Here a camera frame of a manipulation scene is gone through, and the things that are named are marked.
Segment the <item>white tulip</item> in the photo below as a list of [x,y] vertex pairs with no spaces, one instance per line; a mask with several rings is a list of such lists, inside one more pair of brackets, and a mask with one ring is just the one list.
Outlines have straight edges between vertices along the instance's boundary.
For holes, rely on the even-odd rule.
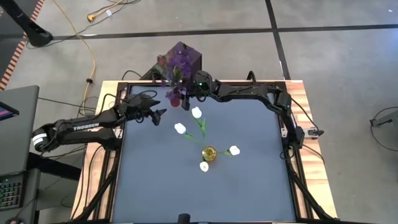
[[200,166],[200,169],[201,169],[203,172],[207,172],[207,171],[209,170],[209,164],[208,164],[207,162],[201,162],[201,163],[199,164],[199,166]]
[[179,134],[185,134],[185,132],[187,132],[187,129],[182,123],[175,124],[174,128]]
[[192,108],[192,116],[196,119],[201,117],[201,111],[199,107]]
[[231,146],[229,152],[231,153],[232,156],[236,156],[239,155],[239,153],[241,153],[241,151],[236,146]]

